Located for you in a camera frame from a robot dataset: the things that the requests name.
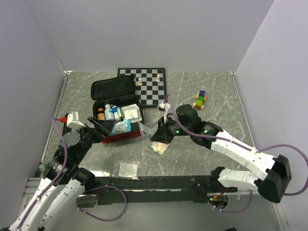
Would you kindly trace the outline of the white medicine bottle green label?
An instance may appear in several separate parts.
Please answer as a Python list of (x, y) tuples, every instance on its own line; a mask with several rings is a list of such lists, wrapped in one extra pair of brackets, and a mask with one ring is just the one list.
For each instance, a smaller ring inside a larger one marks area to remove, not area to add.
[(110, 104), (105, 105), (104, 113), (105, 113), (105, 119), (106, 120), (114, 120), (115, 119), (114, 114), (113, 114), (113, 110), (112, 110)]

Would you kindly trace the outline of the small green box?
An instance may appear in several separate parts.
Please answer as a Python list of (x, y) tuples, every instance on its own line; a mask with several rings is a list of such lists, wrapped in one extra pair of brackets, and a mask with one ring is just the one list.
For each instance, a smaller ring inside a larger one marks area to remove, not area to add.
[(120, 111), (120, 113), (121, 113), (121, 118), (122, 118), (122, 119), (125, 119), (125, 114), (124, 114), (122, 108), (119, 108), (119, 111)]

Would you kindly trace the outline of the brown bottle orange cap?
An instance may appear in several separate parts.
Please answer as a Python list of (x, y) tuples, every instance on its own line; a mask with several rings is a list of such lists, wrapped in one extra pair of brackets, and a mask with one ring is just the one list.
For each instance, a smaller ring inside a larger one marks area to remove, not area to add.
[(106, 120), (106, 118), (105, 118), (105, 113), (104, 113), (104, 109), (103, 109), (103, 108), (99, 108), (99, 109), (98, 109), (97, 118), (98, 118), (99, 120)]

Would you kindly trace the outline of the beige bandage pack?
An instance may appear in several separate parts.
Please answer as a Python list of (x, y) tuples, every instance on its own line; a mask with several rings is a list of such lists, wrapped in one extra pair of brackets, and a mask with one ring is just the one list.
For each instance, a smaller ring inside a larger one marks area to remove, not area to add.
[(152, 142), (145, 148), (145, 152), (151, 157), (159, 159), (162, 157), (166, 149), (169, 147), (169, 144), (164, 144), (161, 142)]

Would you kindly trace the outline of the red black medicine case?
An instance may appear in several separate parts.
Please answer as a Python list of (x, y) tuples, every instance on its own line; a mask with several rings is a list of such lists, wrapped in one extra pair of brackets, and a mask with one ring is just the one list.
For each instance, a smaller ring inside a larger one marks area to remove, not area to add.
[[(114, 104), (118, 107), (136, 104), (141, 113), (141, 123), (144, 123), (141, 104), (135, 95), (135, 89), (134, 79), (130, 75), (93, 82), (90, 90), (90, 96), (95, 101), (92, 109), (93, 116), (98, 118), (98, 109), (104, 109), (106, 104)], [(138, 122), (131, 123), (131, 130), (105, 138), (102, 143), (114, 143), (141, 136)]]

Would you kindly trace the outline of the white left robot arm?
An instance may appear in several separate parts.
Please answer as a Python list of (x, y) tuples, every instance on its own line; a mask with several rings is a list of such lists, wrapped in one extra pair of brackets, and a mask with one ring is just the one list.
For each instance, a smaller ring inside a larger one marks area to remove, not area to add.
[(93, 144), (108, 137), (115, 125), (112, 120), (87, 119), (94, 126), (72, 119), (72, 114), (60, 118), (61, 142), (49, 161), (38, 188), (19, 218), (6, 231), (45, 231), (66, 201), (77, 199), (95, 188), (95, 175), (79, 164)]

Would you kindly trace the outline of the small dropper bottle blue label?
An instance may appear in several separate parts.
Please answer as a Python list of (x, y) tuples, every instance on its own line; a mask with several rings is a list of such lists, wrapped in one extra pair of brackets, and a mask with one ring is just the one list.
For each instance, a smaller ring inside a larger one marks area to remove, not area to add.
[(121, 117), (118, 113), (118, 107), (116, 105), (112, 106), (112, 111), (113, 111), (115, 121), (121, 121)]

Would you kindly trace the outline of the white gauze pouch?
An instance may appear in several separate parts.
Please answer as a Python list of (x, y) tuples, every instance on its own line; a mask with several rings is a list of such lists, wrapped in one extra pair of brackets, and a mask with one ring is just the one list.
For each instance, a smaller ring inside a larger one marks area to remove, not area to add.
[(123, 112), (124, 118), (126, 120), (130, 120), (131, 123), (142, 121), (140, 109), (136, 104), (123, 106), (121, 107), (121, 110)]

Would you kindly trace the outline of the blue wipes packet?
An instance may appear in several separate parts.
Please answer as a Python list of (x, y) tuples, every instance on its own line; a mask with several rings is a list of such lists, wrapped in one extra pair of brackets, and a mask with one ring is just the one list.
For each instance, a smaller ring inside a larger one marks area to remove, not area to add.
[(119, 134), (123, 134), (126, 132), (131, 132), (130, 119), (115, 123), (110, 135), (114, 136), (114, 135), (119, 135)]

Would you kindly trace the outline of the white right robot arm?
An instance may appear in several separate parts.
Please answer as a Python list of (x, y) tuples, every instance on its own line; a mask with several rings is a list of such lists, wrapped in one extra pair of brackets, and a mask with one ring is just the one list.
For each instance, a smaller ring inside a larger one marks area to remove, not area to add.
[(158, 128), (151, 140), (170, 144), (176, 136), (189, 136), (191, 140), (209, 150), (227, 156), (244, 166), (246, 171), (217, 167), (211, 172), (211, 189), (220, 192), (224, 188), (257, 191), (263, 198), (279, 203), (291, 181), (289, 160), (258, 151), (214, 123), (203, 121), (189, 104), (180, 106), (176, 115), (170, 113), (170, 104), (158, 106), (165, 114), (158, 121)]

